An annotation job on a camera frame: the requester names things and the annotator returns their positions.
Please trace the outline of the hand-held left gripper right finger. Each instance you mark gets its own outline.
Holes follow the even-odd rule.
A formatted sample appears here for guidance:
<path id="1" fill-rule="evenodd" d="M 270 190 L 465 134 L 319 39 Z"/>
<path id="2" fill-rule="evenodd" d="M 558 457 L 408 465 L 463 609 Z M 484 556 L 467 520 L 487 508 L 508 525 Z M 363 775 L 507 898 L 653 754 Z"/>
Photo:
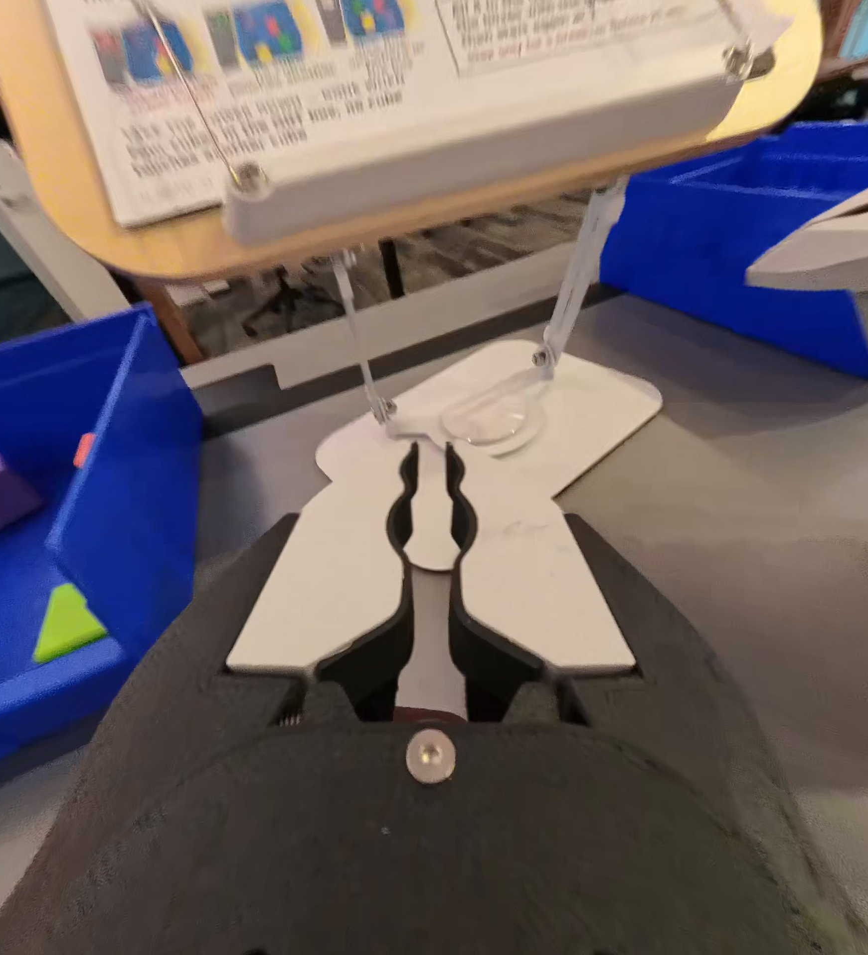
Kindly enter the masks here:
<path id="1" fill-rule="evenodd" d="M 525 685 L 628 677 L 637 663 L 566 515 L 530 480 L 468 446 L 444 452 L 451 571 L 448 644 L 467 719 L 500 722 Z"/>

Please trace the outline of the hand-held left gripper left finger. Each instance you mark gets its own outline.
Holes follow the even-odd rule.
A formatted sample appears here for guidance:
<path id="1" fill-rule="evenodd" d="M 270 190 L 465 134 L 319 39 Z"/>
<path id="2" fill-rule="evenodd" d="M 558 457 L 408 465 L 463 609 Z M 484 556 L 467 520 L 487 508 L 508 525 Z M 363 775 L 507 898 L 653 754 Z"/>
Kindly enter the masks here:
<path id="1" fill-rule="evenodd" d="M 364 722 L 395 720 L 415 643 L 415 443 L 362 459 L 297 514 L 227 671 L 341 687 Z"/>

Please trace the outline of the blue plastic bin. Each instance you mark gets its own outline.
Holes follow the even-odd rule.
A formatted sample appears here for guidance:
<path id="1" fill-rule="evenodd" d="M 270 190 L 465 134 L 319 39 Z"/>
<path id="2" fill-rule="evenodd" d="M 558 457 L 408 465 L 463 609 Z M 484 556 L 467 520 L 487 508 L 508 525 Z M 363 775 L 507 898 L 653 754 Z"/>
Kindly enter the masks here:
<path id="1" fill-rule="evenodd" d="M 601 282 L 850 376 L 868 343 L 843 290 L 746 283 L 763 253 L 868 188 L 868 122 L 783 132 L 635 175 L 609 235 Z"/>
<path id="2" fill-rule="evenodd" d="M 189 604 L 201 442 L 202 412 L 147 305 L 0 345 L 0 453 L 45 501 L 0 532 L 0 763 L 53 758 L 55 736 L 77 745 Z M 66 582 L 107 636 L 35 664 Z"/>

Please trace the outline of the green cube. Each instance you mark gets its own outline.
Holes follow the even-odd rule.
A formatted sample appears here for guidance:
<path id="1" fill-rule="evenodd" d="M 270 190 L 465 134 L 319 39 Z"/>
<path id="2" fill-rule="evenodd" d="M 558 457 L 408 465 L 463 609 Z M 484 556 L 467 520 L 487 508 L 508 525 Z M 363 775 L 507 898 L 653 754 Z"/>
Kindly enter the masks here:
<path id="1" fill-rule="evenodd" d="M 83 593 L 71 582 L 62 583 L 47 600 L 32 661 L 48 663 L 106 636 L 106 627 L 89 610 Z"/>

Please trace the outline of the grey desk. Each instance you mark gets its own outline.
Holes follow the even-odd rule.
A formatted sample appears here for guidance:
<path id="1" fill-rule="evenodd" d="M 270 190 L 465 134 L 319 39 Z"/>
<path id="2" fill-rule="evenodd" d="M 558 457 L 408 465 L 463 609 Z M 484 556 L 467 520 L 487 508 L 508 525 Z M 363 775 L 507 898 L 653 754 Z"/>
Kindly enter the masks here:
<path id="1" fill-rule="evenodd" d="M 868 381 L 627 296 L 574 348 L 650 379 L 664 410 L 560 497 L 709 641 L 778 750 L 804 821 L 868 925 Z M 203 445 L 199 556 L 254 542 L 325 484 L 316 445 L 353 391 Z M 0 786 L 0 904 L 87 750 Z"/>

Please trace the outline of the wooden top office desk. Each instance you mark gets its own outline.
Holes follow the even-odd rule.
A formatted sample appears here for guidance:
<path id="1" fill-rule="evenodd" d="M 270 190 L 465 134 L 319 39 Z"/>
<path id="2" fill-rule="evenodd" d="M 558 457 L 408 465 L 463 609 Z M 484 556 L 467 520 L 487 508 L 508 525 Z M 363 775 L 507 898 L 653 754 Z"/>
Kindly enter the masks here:
<path id="1" fill-rule="evenodd" d="M 405 295 L 405 289 L 396 243 L 390 238 L 384 238 L 378 241 L 378 249 L 389 297 L 392 300 L 401 299 Z"/>

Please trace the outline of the white stand with wooden board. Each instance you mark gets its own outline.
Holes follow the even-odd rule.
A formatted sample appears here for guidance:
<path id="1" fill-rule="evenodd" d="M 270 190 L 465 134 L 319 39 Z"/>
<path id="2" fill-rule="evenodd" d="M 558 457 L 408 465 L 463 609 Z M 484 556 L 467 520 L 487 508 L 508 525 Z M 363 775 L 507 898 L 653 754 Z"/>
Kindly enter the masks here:
<path id="1" fill-rule="evenodd" d="M 236 193 L 219 205 L 131 228 L 114 220 L 45 2 L 0 2 L 0 97 L 14 138 L 50 221 L 102 264 L 136 278 L 193 283 L 248 275 L 362 242 L 459 220 L 574 186 L 606 185 L 593 195 L 543 342 L 500 341 L 403 392 L 395 409 L 369 407 L 324 438 L 319 469 L 340 478 L 395 438 L 455 442 L 517 469 L 548 496 L 558 495 L 640 430 L 661 409 L 651 384 L 564 356 L 586 288 L 624 198 L 632 171 L 700 156 L 758 135 L 802 99 L 818 69 L 822 22 L 817 2 L 721 2 L 738 21 L 743 51 L 726 54 L 738 94 L 704 135 L 642 143 L 477 189 L 428 197 L 262 241 L 262 170 L 233 169 Z"/>

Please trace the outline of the black office chair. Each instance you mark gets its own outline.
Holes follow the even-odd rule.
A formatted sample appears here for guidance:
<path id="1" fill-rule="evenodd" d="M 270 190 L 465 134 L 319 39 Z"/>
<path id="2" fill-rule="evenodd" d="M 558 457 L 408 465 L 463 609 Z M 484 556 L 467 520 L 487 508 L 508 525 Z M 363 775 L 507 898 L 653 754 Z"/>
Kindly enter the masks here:
<path id="1" fill-rule="evenodd" d="M 277 323 L 273 335 L 287 335 L 344 314 L 344 307 L 323 286 L 314 283 L 309 270 L 292 279 L 288 269 L 273 270 L 273 291 L 266 293 L 240 321 L 240 328 L 249 339 L 260 336 L 265 323 Z"/>

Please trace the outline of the white door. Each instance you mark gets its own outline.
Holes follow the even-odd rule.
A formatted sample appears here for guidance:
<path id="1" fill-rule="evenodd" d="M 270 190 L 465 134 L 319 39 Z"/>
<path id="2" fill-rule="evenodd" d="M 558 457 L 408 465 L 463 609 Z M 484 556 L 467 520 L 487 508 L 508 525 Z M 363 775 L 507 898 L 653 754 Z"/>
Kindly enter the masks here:
<path id="1" fill-rule="evenodd" d="M 0 140 L 0 234 L 76 324 L 128 310 L 130 302 L 94 257 L 49 220 L 14 148 Z"/>

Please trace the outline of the printed instruction sheet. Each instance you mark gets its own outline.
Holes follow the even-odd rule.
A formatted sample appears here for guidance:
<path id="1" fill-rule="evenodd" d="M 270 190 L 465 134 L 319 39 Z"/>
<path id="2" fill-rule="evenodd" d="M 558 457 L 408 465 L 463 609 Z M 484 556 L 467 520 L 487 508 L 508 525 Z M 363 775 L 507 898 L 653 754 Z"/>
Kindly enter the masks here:
<path id="1" fill-rule="evenodd" d="M 114 220 L 263 172 L 262 241 L 704 135 L 721 2 L 45 2 Z"/>

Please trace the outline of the wooden post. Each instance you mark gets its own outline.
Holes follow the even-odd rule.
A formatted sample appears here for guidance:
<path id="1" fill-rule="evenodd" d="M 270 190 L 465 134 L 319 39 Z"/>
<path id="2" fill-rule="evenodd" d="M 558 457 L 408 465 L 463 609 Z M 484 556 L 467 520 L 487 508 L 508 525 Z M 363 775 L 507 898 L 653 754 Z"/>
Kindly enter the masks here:
<path id="1" fill-rule="evenodd" d="M 190 366 L 203 362 L 206 354 L 191 333 L 182 307 L 174 300 L 169 286 L 144 278 L 133 278 L 131 281 L 143 300 L 152 306 L 155 318 L 180 364 Z"/>

